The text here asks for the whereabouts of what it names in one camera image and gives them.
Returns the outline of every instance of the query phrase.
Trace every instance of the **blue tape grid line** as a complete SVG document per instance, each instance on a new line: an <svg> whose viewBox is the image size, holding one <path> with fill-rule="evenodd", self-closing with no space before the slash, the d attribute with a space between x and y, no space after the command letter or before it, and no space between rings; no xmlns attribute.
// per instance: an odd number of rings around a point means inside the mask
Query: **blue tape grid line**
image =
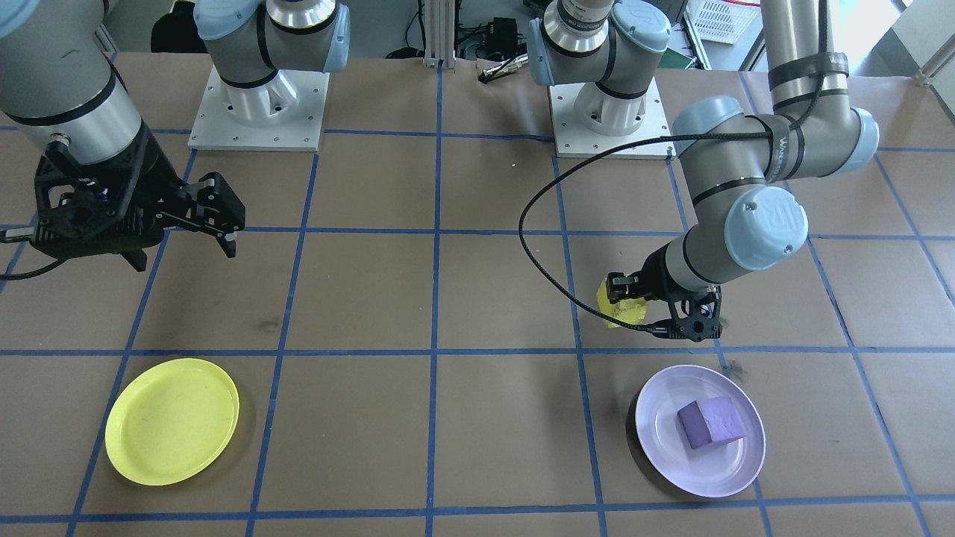
<svg viewBox="0 0 955 537"><path fill-rule="evenodd" d="M435 104L435 249L431 284L431 349L428 379L428 468L425 480L425 537L435 532L435 445L437 435L437 323L439 269L441 263L441 140L444 110L444 61L437 62L437 99Z"/></svg>
<svg viewBox="0 0 955 537"><path fill-rule="evenodd" d="M955 503L955 495L924 495L920 502ZM766 507L790 507L806 505L886 505L907 504L905 495L886 496L831 496L815 498L767 498ZM732 509L758 507L757 500L723 500L698 502L659 502L633 504L605 504L607 512L646 512L680 509ZM469 515L546 514L546 513L595 513L596 504L572 505L495 505L435 507L430 512L435 517ZM223 512L165 512L165 513L91 513L74 515L0 515L3 524L67 524L119 523L119 522L185 522L185 521L251 521L251 520L320 520L349 518L419 518L427 516L428 509L317 509L317 510L269 510L223 511Z"/></svg>
<svg viewBox="0 0 955 537"><path fill-rule="evenodd" d="M752 345L720 347L723 354L850 354L849 347L809 347L798 345ZM860 354L955 354L955 347L856 347ZM438 348L438 355L513 355L513 354L716 354L714 347L591 347L579 351L571 348ZM0 356L274 356L276 351L264 349L0 349ZM432 349L285 349L285 356L429 356Z"/></svg>
<svg viewBox="0 0 955 537"><path fill-rule="evenodd" d="M268 411L265 414L265 429L262 434L262 448L259 450L259 463L255 472L255 484L252 486L252 500L249 503L249 512L255 513L259 510L259 500L262 497L262 483L265 479L265 462L268 458L269 442L272 438L272 422L275 419L275 407L279 397L279 383L282 379L282 365L286 353L286 344L288 341L288 325L291 322L292 306L295 301L295 288L298 285L299 268L302 265L302 251L305 249L305 226L308 223L308 213L311 211L311 199L315 193L316 177L318 175L318 155L314 155L311 161L311 171L308 176L308 191L305 197L305 207L302 209L302 230L299 231L298 244L295 248L295 260L292 263L292 274L288 281L288 295L286 297L286 310L282 318L282 331L279 333L279 348L275 357L275 369L272 374L272 386L268 397ZM252 537L255 533L255 519L249 519L245 526L246 537Z"/></svg>
<svg viewBox="0 0 955 537"><path fill-rule="evenodd" d="M752 95L750 94L749 87L745 80L743 81L743 88L747 94L747 98L750 101L751 106L755 110L754 102ZM0 126L0 131L15 131L17 127L15 126ZM158 134L188 134L189 129L154 129L154 132ZM416 132L397 132L397 131L352 131L352 130L333 130L328 129L326 132L332 134L354 134L354 135L385 135L385 136L423 136L423 137L443 137L443 138L466 138L466 139L492 139L492 140L541 140L541 141L552 141L553 139L549 137L538 137L533 135L469 135L469 134L457 134L457 133L416 133ZM951 153L955 152L955 149L950 148L903 148L903 147L880 147L882 152L912 152L912 153ZM191 171L192 163L196 157L196 152L193 150L190 154L189 163L187 164L186 172L183 174L184 177L188 177L188 174ZM437 170L436 174L439 174L439 163L440 156L437 157ZM885 177L886 181L889 183L890 188L893 191L893 194L896 197L897 202L902 208L903 213L906 218L909 220L910 225L913 227L913 232L915 235L908 236L894 236L894 235L813 235L810 239L867 239L867 240L917 240L923 246L923 251L926 256L929 257L929 262L932 267L936 270L936 274L940 277L940 282L948 292L948 287L945 284L944 280L941 278L941 275L938 272L938 267L934 263L934 260L931 259L931 256L927 252L927 249L924 248L925 241L952 241L955 240L955 237L950 236L922 236L919 234L918 230L915 228L914 223L912 223L911 218L909 217L907 211L902 204L902 200L898 195L898 192L895 190L894 185L891 183L891 179L888 177L888 174L884 171L884 167L879 162L880 169ZM673 175L671 159L668 159L668 172L670 173L671 184L675 185L676 180ZM439 176L435 177L435 188L440 187ZM309 185L308 196L311 196L313 189L314 174L311 179L311 184ZM559 204L561 206L562 213L562 193L559 194ZM674 194L677 196L678 208L682 209L682 204L679 201L678 189L674 188ZM513 235L516 234L515 230L477 230L477 229L460 229L460 230L443 230L439 229L439 198L435 197L435 230L431 229L421 229L421 230L408 230L408 229L363 229L363 228L321 228L321 227L306 227L306 218L303 219L303 224L299 228L288 227L262 227L254 228L251 227L250 231L283 231L283 232L298 232L300 233L300 244L296 250L296 263L295 269L293 270L292 281L290 282L290 290L288 301L286 302L286 319L284 320L283 336L287 336L287 321L288 314L290 312L290 304L294 295L294 282L297 278L297 268L300 264L300 256L302 252L302 241L304 240L304 234L308 232L355 232L355 233L435 233L435 287L433 289L433 322L436 323L436 263L438 260L438 250L437 245L440 234L506 234ZM307 214L310 203L306 202L306 208L304 214ZM686 226L685 214L681 210L681 220ZM566 268L568 270L568 285L572 286L572 271L570 269L569 262L569 245L568 245L568 236L574 235L627 235L627 234L647 234L647 235L659 235L659 236L678 236L678 232L640 232L640 231L574 231L567 230L566 223L562 214L562 230L560 232L554 230L537 230L537 231L528 231L528 234L540 234L540 235L560 235L565 244L565 262ZM24 244L19 245L17 251L14 253L13 259L8 266L8 271L12 271L17 260L19 259L22 251L24 249ZM820 271L820 276L824 280L824 286L828 293L830 293L830 299L833 302L834 308L837 310L837 315L840 321L840 324L843 328L843 333L847 338L849 343L848 347L810 347L810 346L766 346L766 347L722 347L717 343L713 348L697 348L697 349L583 349L581 345L578 344L575 349L439 349L436 346L436 341L433 341L432 349L428 350L284 350L280 349L279 353L272 351L263 351L263 350L133 350L132 343L135 340L136 331L138 330L138 324L141 322L141 317L145 309L152 285L155 281L155 277L159 268L159 262L161 260L162 254L166 247L166 240L160 245L157 252L157 256L150 272L149 279L147 280L146 288L143 292L143 295L140 299L140 304L137 312L137 317L134 321L134 327L131 330L130 338L127 344L127 348L124 350L65 350L65 351L51 351L51 350L0 350L0 355L15 355L15 354L26 354L26 355L115 355L120 356L120 368L117 371L117 377L115 379L114 387L110 395L110 402L107 406L107 412L104 413L103 421L101 423L100 432L97 438L97 441L94 446L94 453L91 455L90 461L88 463L87 472L84 475L83 484L80 489L80 494L77 497L76 505L74 506L74 513L68 515L6 515L0 516L0 524L30 524L30 523L69 523L68 535L72 535L75 529L75 524L79 522L120 522L120 521L148 521L148 520L266 520L266 519L295 519L295 518L355 518L355 517L419 517L426 516L430 519L433 519L434 516L451 516L451 515L467 515L467 514L506 514L506 513L552 513L552 512L606 512L606 511L643 511L643 510L663 510L663 509L681 509L681 508L699 508L699 507L714 507L714 508L723 508L723 507L754 507L758 506L761 509L761 514L765 512L766 506L786 506L786 505L852 505L852 504L883 504L883 503L912 503L916 508L917 516L919 518L920 525L923 528L925 535L928 535L927 525L924 521L924 517L921 513L921 509L918 505L918 502L955 502L955 495L924 495L919 496L915 495L911 489L911 485L907 480L907 476L903 474L903 468L901 461L898 456L898 452L895 450L894 445L891 443L891 437L888 433L887 426L884 423L884 419L881 416L881 412L878 409L878 405L875 401L874 395L871 390L871 386L868 383L867 378L865 377L864 370L861 367L859 361L859 354L862 353L955 353L953 348L920 348L920 347L899 347L899 348L863 348L856 347L852 342L851 337L848 334L848 330L845 327L844 319L841 316L841 312L838 310L838 304L834 294L832 293L831 287L828 284L828 280L825 277L824 269L820 261L818 260L817 254L815 252L815 247L810 241L810 249L814 254L814 261L817 264L817 268ZM0 292L2 292L4 282L0 282ZM579 323L577 319L576 308L572 308L572 317L575 323L575 339L577 342L580 341L579 333ZM491 507L491 506L476 506L476 507L433 507L433 503L429 504L427 509L355 509L355 510L315 510L315 511L258 511L250 510L249 512L235 512L235 513L132 513L132 514L82 514L82 503L85 501L85 495L89 489L90 481L94 474L96 461L98 460L98 452L102 447L102 438L103 430L105 427L105 420L108 417L108 410L112 407L113 401L115 400L118 387L121 384L121 380L125 371L128 358L133 355L173 355L173 354L198 354L198 355L227 355L227 354L240 354L240 355L365 355L365 354L376 354L376 355L430 355L433 357L433 369L432 369L432 383L435 383L435 374L436 370L436 356L438 354L575 354L579 359L582 359L584 355L587 354L714 354L716 353L721 360L721 366L725 366L725 354L727 353L751 353L751 352L776 352L776 353L851 353L853 358L856 360L857 367L859 372L862 375L863 385L865 386L867 395L870 397L870 402L873 404L876 409L880 426L883 434L886 437L886 440L890 442L890 449L892 451L893 458L896 462L897 467L900 469L902 479L905 482L906 495L905 496L862 496L862 497L835 497L835 498L790 498L790 499L759 499L761 497L760 491L757 490L757 500L756 501L727 501L727 502L704 502L699 504L694 503L663 503L663 504L612 504L604 505L602 499L599 503L594 505L526 505L526 506L516 506L516 507ZM276 375L273 378L273 388L277 389L277 380L279 378L279 367L277 362L277 371ZM585 380L582 385L582 388L585 388ZM274 411L274 396L276 392L273 390L273 398L270 404L269 412ZM432 390L432 402L435 401L435 391ZM431 408L431 427L434 427L434 405L432 404ZM433 495L433 481L434 478L434 429L429 431L430 441L429 441L429 500L432 499ZM593 443L592 443L592 431L590 431L590 438L588 439L588 444L591 447L591 453L593 453ZM267 440L264 439L264 448L267 449ZM264 463L265 454L260 457L260 466ZM261 487L261 476L257 475L257 486ZM595 474L595 479L599 480L599 471ZM596 487L599 486L599 483L595 482L595 491ZM764 526L768 529L768 521L764 518ZM605 526L602 522L602 535L605 535Z"/></svg>
<svg viewBox="0 0 955 537"><path fill-rule="evenodd" d="M558 165L557 157L551 157L554 165L554 178L561 175L561 167ZM567 235L567 216L563 208L563 189L560 184L557 185L557 209L561 218L561 240L563 246L563 263L567 277L567 290L570 294L577 296L576 286L574 285L573 261L570 255L570 237ZM597 524L600 529L601 537L607 537L606 530L606 512L604 510L604 486L600 480L600 462L597 458L597 443L594 440L593 417L590 413L590 391L587 386L586 360L584 359L584 343L581 339L581 322L578 318L577 305L570 303L570 319L574 327L574 351L577 355L577 376L581 386L581 403L584 414L584 429L587 434L587 451L590 455L590 473L594 483L594 501L597 507Z"/></svg>
<svg viewBox="0 0 955 537"><path fill-rule="evenodd" d="M740 81L743 84L743 89L747 92L747 95L749 95L750 93L749 93L748 84L746 82L746 79L742 75L740 76ZM876 162L880 165L880 168L881 168L881 163L879 162L878 156L876 156ZM888 176L884 175L884 177L886 181L889 182L889 187L892 188L892 185L888 179ZM788 182L786 182L784 186L786 190L792 192L792 188L790 187ZM906 216L906 218L908 218L908 212L906 211L904 205L902 204L902 199L899 198L894 188L893 188L893 194L896 195L896 202L899 204L899 208L902 210L902 213ZM915 228L914 224L912 224L911 219L909 219L909 223L912 226L913 233L915 233L915 235L918 236L919 234L918 230ZM905 471L905 468L902 464L902 459L899 456L899 450L896 448L895 442L892 440L892 435L889 432L888 425L886 424L885 418L882 415L881 409L879 407L879 402L876 400L875 392L872 390L872 386L869 383L868 375L865 373L865 368L862 365L862 361L860 359L859 349L856 347L856 344L852 339L852 335L849 334L849 328L845 322L845 317L843 316L842 310L839 307L836 294L833 291L832 285L830 284L829 277L826 275L825 267L822 265L822 261L819 258L818 252L816 250L816 245L813 244L813 240L814 239L812 237L807 238L806 245L809 247L809 251L813 256L813 262L816 264L816 269L818 270L819 278L822 280L822 286L826 289L826 293L829 295L829 300L830 302L832 302L833 310L836 312L836 317L839 322L839 327L842 329L842 334L845 337L846 344L849 347L849 353L852 355L852 359L856 364L856 369L859 372L859 379L862 382L862 387L864 388L865 394L869 399L869 404L871 405L872 410L876 415L876 419L877 419L877 422L879 423L879 428L881 429L882 436L885 440L886 445L888 446L889 452L892 455L892 460L896 465L896 469L899 472L899 476L902 479L902 485L905 487L905 493L908 496L909 502L912 504L912 508L915 510L915 515L919 521L919 526L922 528L923 536L931 537L931 531L928 529L928 523L925 521L925 517L922 513L922 507L919 505L918 498L916 497L915 492L912 489L912 483L909 481L908 473ZM927 255L927 248L924 247L924 243L923 243L923 251Z"/></svg>
<svg viewBox="0 0 955 537"><path fill-rule="evenodd" d="M750 105L753 106L753 112L755 113L755 105L753 104L753 98L750 96L749 91L747 91L747 97L750 99ZM667 155L667 170L669 171L670 184L673 187L673 200L676 202L677 208L680 210L680 219L683 221L683 230L687 232L690 230L690 224L687 222L687 217L685 216L685 209L683 207L683 199L680 197L680 190L677 188L676 177L673 174L672 167L672 158L669 154ZM726 378L730 378L730 367L726 362L726 355L723 352L723 344L716 338L713 340L712 350L716 353L716 357L719 360L720 371ZM759 518L763 523L763 531L766 533L766 537L773 537L773 526L770 524L769 511L766 510L766 502L763 499L763 490L759 484L759 478L756 477L753 479L753 493L756 495L756 506L759 508Z"/></svg>
<svg viewBox="0 0 955 537"><path fill-rule="evenodd" d="M955 307L955 296L952 295L951 288L945 282L945 279L942 277L942 272L939 270L938 263L935 262L935 258L932 257L932 253L928 251L928 246L925 245L925 241L922 240L922 235L919 233L919 229L915 226L915 221L912 220L912 215L909 214L908 209L905 208L905 204L902 203L902 196L899 195L899 191L896 189L895 185L892 183L892 178L889 177L888 172L885 170L885 166L882 165L882 160L879 158L879 155L874 157L876 161L876 166L879 167L879 171L882 173L882 177L885 179L885 184L888 185L889 190L892 191L892 197L895 198L897 204L899 204L899 209L902 210L902 215L905 217L905 220L908 222L909 227L912 228L912 232L915 233L916 239L919 241L919 246L922 248L922 253L925 254L925 258L928 260L928 264L932 267L932 270L935 272L935 277L938 278L939 283L942 284L942 289L945 291L945 295L948 296L948 301Z"/></svg>
<svg viewBox="0 0 955 537"><path fill-rule="evenodd" d="M133 350L133 343L136 341L136 335L139 330L139 324L142 322L142 315L146 310L146 303L149 300L149 294L153 290L153 284L156 282L156 274L159 272L159 263L162 261L162 254L166 250L169 241L167 233L159 244L156 252L156 258L153 260L153 266L149 271L149 278L146 280L146 288L139 299L139 306L136 310L136 317L133 320L133 327L130 329L129 338L126 341L126 349L123 351L119 360L116 377L113 379L113 388L110 390L110 396L107 399L106 409L103 411L103 418L99 424L99 432L96 434L96 440L93 444L93 453L90 454L90 460L86 465L86 473L83 475L83 481L79 487L79 494L76 496L76 503L73 508L73 519L70 521L66 530L66 537L73 537L76 532L76 520L83 510L83 504L86 502L86 495L90 490L90 483L93 481L96 462L102 452L103 442L106 435L106 421L110 416L110 410L119 396L119 387L122 385L123 376L126 373L126 366L129 364L130 352Z"/></svg>
<svg viewBox="0 0 955 537"><path fill-rule="evenodd" d="M719 359L720 372L726 378L732 380L730 375L730 365L726 361L726 355L723 354L722 344L719 339L713 340L713 349L716 351L716 357ZM756 495L756 506L759 507L759 518L763 523L763 531L766 537L773 537L773 525L770 524L769 511L766 509L766 499L763 498L763 488L759 484L759 478L753 479L753 493Z"/></svg>

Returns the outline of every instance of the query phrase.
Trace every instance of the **white basket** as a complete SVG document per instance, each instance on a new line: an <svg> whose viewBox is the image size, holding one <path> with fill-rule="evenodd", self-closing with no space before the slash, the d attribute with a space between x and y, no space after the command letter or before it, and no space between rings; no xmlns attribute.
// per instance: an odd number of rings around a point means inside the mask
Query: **white basket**
<svg viewBox="0 0 955 537"><path fill-rule="evenodd" d="M688 10L701 39L732 45L759 15L759 2L690 0Z"/></svg>

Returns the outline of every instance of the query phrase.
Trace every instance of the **yellow foam block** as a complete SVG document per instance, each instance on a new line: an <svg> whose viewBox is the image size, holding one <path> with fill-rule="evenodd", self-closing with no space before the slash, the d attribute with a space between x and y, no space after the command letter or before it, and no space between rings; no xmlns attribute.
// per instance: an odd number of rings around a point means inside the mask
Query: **yellow foam block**
<svg viewBox="0 0 955 537"><path fill-rule="evenodd" d="M604 315L610 315L619 321L639 325L644 322L644 317L647 316L647 301L643 298L627 298L616 304L610 304L610 300L606 297L606 280L604 280L600 283L600 288L597 289L597 309ZM607 328L622 328L610 321L604 321L604 326Z"/></svg>

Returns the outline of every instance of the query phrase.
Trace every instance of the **black strap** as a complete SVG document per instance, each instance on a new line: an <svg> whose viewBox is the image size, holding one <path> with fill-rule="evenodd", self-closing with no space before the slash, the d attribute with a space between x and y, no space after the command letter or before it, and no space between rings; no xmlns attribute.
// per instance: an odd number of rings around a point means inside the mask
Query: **black strap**
<svg viewBox="0 0 955 537"><path fill-rule="evenodd" d="M843 53L819 53L777 65L770 70L770 89L790 80L823 73L849 76L849 59Z"/></svg>
<svg viewBox="0 0 955 537"><path fill-rule="evenodd" d="M760 123L772 135L770 137L770 162L766 166L766 181L775 183L782 179L782 172L786 170L789 164L789 158L793 151L789 146L789 125L790 122L782 116L771 116L764 114L761 116L750 116Z"/></svg>
<svg viewBox="0 0 955 537"><path fill-rule="evenodd" d="M714 282L711 279L706 278L703 274L700 274L700 271L697 270L696 267L693 266L693 263L690 262L690 255L687 254L687 240L690 238L690 233L692 232L693 230L691 229L690 232L683 237L683 261L687 264L687 269L690 269L690 272L692 272L694 276L710 285L718 286L719 282Z"/></svg>
<svg viewBox="0 0 955 537"><path fill-rule="evenodd" d="M19 116L10 116L10 119L20 123L21 125L27 125L30 127L47 127L51 125L61 125L63 123L73 121L77 118L82 118L90 112L93 112L100 104L106 102L106 99L110 98L113 94L113 90L117 86L117 72L110 70L110 79L106 82L106 86L103 87L102 91L96 94L93 98L86 101L85 103L73 108L62 114L56 114L54 116L46 116L44 118L21 118Z"/></svg>
<svg viewBox="0 0 955 537"><path fill-rule="evenodd" d="M335 7L331 10L331 14L329 15L329 18L323 20L322 22L316 24L315 26L308 26L305 28L289 28L288 26L282 26L281 24L275 22L275 19L273 19L272 17L268 17L268 20L272 21L272 26L274 26L275 28L277 28L278 30L282 32L292 33L295 35L309 35L310 33L318 33L324 30L325 28L328 28L332 24L334 24L338 18L338 6L340 4L341 2L335 2Z"/></svg>
<svg viewBox="0 0 955 537"><path fill-rule="evenodd" d="M548 45L550 45L551 50L553 50L553 51L554 51L555 53L557 53L557 54L560 54L561 56L567 56L567 57L588 57L588 56L591 56L591 55L593 55L593 54L596 54L597 51L600 50L600 47L597 47L596 49L594 49L594 50L592 50L592 51L587 51L587 52L585 52L585 53L575 53L575 52L573 52L573 51L569 51L569 50L565 49L564 47L558 45L556 41L554 41L553 39L551 39L550 35L547 34L547 30L545 30L545 29L543 28L543 24L541 24L541 34L543 35L543 40L546 41Z"/></svg>
<svg viewBox="0 0 955 537"><path fill-rule="evenodd" d="M259 41L259 55L262 61L269 69L275 69L271 56L268 55L268 44L265 43L265 6L260 4L259 10L255 13L255 36Z"/></svg>
<svg viewBox="0 0 955 537"><path fill-rule="evenodd" d="M607 36L607 55L606 55L606 69L604 69L604 75L600 77L600 81L603 82L610 78L610 74L613 73L613 66L617 63L617 30L616 28L610 29L610 35Z"/></svg>
<svg viewBox="0 0 955 537"><path fill-rule="evenodd" d="M703 202L703 200L706 200L710 196L715 196L716 194L719 194L720 192L724 192L726 190L729 190L731 188L736 188L738 186L744 186L746 184L766 184L766 180L761 177L744 177L742 179L734 179L732 181L720 183L717 186L714 186L713 188L708 188L704 190L703 192L700 192L699 194L697 194L696 197L693 198L693 206L696 207L701 202Z"/></svg>
<svg viewBox="0 0 955 537"><path fill-rule="evenodd" d="M226 84L232 86L233 88L239 88L239 89L243 89L243 90L248 90L248 89L251 89L251 88L258 88L259 86L262 86L262 85L265 85L265 84L271 82L271 81L272 81L272 78L275 78L275 76L276 76L278 73L279 73L279 71L278 71L277 69L274 69L274 70L272 70L272 72L269 73L268 75L265 75L265 76L263 76L262 78L259 78L258 80L252 80L251 82L236 82L236 81L234 81L234 80L229 80L229 79L227 79L227 78L224 78L224 77L222 77L221 75L220 75L220 78L223 80L223 82L225 82Z"/></svg>
<svg viewBox="0 0 955 537"><path fill-rule="evenodd" d="M647 94L647 90L644 90L644 91L642 91L642 92L637 92L637 93L635 93L635 94L622 94L622 93L620 93L620 92L615 92L615 91L611 90L610 88L606 87L603 82L595 82L594 84L595 84L598 88L600 88L600 91L604 92L605 94L607 94L607 95L609 95L609 96L611 96L611 97L616 97L616 98L634 99L634 98L643 97L644 95Z"/></svg>

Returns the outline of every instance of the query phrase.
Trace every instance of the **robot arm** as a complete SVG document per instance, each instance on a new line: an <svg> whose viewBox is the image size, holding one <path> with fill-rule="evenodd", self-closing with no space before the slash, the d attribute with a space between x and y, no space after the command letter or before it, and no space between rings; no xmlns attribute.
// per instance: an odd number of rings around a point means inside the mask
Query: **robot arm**
<svg viewBox="0 0 955 537"><path fill-rule="evenodd" d="M582 2L558 4L563 13ZM775 113L746 116L732 97L711 97L684 111L673 122L673 134L764 136L676 140L699 224L652 253L641 270L607 276L611 303L627 298L668 302L670 319L648 325L647 331L659 337L718 337L719 286L768 269L802 247L809 228L806 213L773 183L857 169L879 145L872 116L849 107L845 56L830 52L828 2L774 0L763 4L762 16ZM564 26L567 32L573 28L565 21ZM546 23L544 28L552 35ZM550 50L559 49L558 41L547 43ZM538 81L541 64L548 64L543 57L538 53ZM686 316L678 314L678 304Z"/></svg>
<svg viewBox="0 0 955 537"><path fill-rule="evenodd" d="M242 202L216 173L182 183L94 42L105 7L0 7L0 110L43 152L36 226L2 233L0 242L29 241L57 260L119 253L142 271L142 249L180 226L215 236L233 257Z"/></svg>
<svg viewBox="0 0 955 537"><path fill-rule="evenodd" d="M575 114L592 131L620 137L640 128L669 34L667 17L642 0L558 0L530 23L528 63L543 86L587 82Z"/></svg>
<svg viewBox="0 0 955 537"><path fill-rule="evenodd" d="M217 129L227 129L231 122L267 129L294 121L303 109L316 107L306 103L305 94L311 97L318 88L313 83L321 77L303 82L287 71L337 73L348 62L349 8L338 0L200 0L193 16L223 83L217 98L203 97L203 106L207 98L216 101L212 110L224 119ZM324 92L319 92L319 106L324 106ZM198 119L196 126L204 139L207 127ZM305 149L317 147L317 135ZM205 140L194 146L222 149Z"/></svg>

